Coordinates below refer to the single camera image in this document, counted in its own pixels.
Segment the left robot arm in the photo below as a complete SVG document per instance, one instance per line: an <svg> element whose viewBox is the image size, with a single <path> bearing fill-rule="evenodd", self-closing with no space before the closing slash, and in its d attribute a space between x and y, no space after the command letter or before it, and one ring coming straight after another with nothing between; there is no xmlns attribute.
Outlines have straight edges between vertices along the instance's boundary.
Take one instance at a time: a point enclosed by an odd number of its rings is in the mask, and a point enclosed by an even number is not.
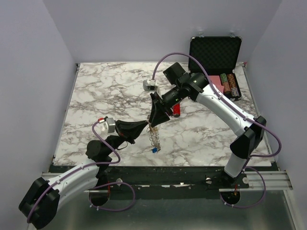
<svg viewBox="0 0 307 230"><path fill-rule="evenodd" d="M121 161L118 153L124 142L134 144L148 121L124 122L100 118L92 125L96 136L87 144L87 159L65 173L51 179L36 179L19 204L27 223L42 229L55 217L62 205L88 189L102 189L109 165Z"/></svg>

